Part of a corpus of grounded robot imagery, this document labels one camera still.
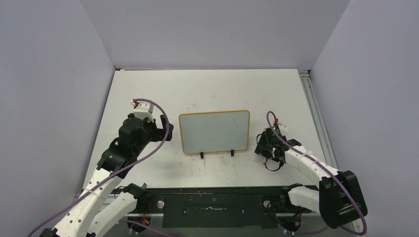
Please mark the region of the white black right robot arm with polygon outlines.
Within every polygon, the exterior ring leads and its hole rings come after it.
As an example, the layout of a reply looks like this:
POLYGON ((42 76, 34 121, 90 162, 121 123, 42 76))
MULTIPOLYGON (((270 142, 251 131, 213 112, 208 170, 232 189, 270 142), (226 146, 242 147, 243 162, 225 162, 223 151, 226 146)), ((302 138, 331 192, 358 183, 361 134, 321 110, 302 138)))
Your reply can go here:
POLYGON ((285 187, 279 203, 283 210, 297 207, 319 213, 326 225, 336 229, 355 220, 364 220, 368 209, 357 176, 341 171, 317 159, 297 140, 286 139, 278 127, 267 128, 256 137, 254 151, 282 168, 294 167, 315 186, 312 190, 302 184, 285 187))

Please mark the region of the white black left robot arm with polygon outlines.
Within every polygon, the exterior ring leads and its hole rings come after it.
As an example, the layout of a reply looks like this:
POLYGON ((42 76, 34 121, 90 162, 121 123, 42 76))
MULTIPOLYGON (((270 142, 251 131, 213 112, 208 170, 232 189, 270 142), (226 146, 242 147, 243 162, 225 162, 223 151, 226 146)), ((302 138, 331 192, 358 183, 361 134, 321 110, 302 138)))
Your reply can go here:
POLYGON ((80 197, 60 211, 64 217, 53 227, 45 228, 42 237, 98 237, 132 210, 142 212, 147 207, 147 198, 142 196, 143 188, 135 184, 134 193, 126 191, 117 198, 117 206, 100 207, 114 188, 127 176, 138 163, 138 156, 151 142, 160 148, 170 141, 173 125, 166 114, 160 116, 163 127, 157 128, 151 113, 134 112, 128 115, 119 128, 118 136, 103 152, 89 183, 80 197))

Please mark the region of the yellow framed small whiteboard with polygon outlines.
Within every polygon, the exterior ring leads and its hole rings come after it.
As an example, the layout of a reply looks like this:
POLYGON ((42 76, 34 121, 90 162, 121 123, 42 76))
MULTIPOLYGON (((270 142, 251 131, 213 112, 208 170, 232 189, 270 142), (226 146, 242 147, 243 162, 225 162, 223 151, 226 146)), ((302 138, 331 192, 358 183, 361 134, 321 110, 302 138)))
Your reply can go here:
POLYGON ((250 120, 248 110, 180 114, 182 150, 188 155, 246 151, 250 120))

